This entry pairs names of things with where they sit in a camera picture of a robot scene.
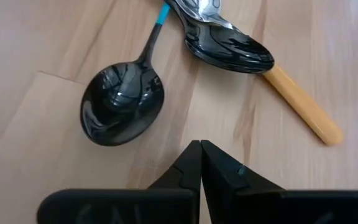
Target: blue spoon handle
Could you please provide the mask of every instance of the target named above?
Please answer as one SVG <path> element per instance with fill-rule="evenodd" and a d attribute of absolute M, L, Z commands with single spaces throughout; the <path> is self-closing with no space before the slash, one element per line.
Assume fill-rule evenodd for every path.
<path fill-rule="evenodd" d="M 162 6 L 162 9 L 160 11 L 160 15 L 158 16 L 158 19 L 154 25 L 153 31 L 150 34 L 150 37 L 146 43 L 146 46 L 144 47 L 143 52 L 141 53 L 141 55 L 139 57 L 139 60 L 151 64 L 154 45 L 155 45 L 155 42 L 157 41 L 158 35 L 160 34 L 162 24 L 167 19 L 169 10 L 170 10 L 169 5 L 167 3 L 164 3 L 164 5 Z"/>

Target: wooden floor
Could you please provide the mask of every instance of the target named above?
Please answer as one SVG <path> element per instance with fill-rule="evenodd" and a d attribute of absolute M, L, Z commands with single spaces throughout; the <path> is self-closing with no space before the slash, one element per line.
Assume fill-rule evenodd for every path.
<path fill-rule="evenodd" d="M 107 65 L 135 59 L 162 0 L 0 0 L 0 224 L 35 223 L 68 187 L 146 188 L 192 139 L 209 139 L 286 189 L 358 189 L 358 0 L 223 0 L 223 16 L 277 62 L 346 135 L 325 147 L 262 78 L 192 56 L 171 13 L 153 64 L 154 124 L 120 147 L 84 135 L 81 96 Z M 208 223 L 203 202 L 202 223 Z"/>

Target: spoon neck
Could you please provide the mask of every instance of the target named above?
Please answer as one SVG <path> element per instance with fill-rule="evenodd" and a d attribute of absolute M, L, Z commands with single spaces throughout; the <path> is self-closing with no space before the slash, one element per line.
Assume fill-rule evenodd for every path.
<path fill-rule="evenodd" d="M 154 45 L 157 41 L 158 35 L 160 34 L 162 25 L 159 23 L 156 23 L 154 25 L 153 31 L 150 34 L 149 39 L 147 40 L 147 43 L 139 57 L 139 60 L 145 61 L 145 62 L 151 62 L 153 51 L 154 51 Z"/>

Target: wooden spoon handle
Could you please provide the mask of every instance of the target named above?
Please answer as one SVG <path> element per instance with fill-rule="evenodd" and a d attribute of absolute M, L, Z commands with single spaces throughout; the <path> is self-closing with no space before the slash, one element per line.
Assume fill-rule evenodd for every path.
<path fill-rule="evenodd" d="M 332 146 L 343 140 L 342 131 L 335 122 L 278 65 L 264 73 L 264 77 L 325 144 Z"/>

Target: spoon handle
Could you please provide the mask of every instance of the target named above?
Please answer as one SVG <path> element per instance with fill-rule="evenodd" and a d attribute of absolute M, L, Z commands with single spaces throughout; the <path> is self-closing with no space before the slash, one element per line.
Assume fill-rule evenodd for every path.
<path fill-rule="evenodd" d="M 332 146 L 343 140 L 342 131 L 335 122 L 278 65 L 264 73 L 264 77 L 325 144 Z"/>
<path fill-rule="evenodd" d="M 164 3 L 164 5 L 162 6 L 162 9 L 160 11 L 160 15 L 158 16 L 158 19 L 154 25 L 153 31 L 150 34 L 150 37 L 147 40 L 146 46 L 144 47 L 144 49 L 139 57 L 139 60 L 144 60 L 146 62 L 151 63 L 155 42 L 157 41 L 157 37 L 160 34 L 162 24 L 167 19 L 169 10 L 170 10 L 169 5 L 167 3 Z"/>

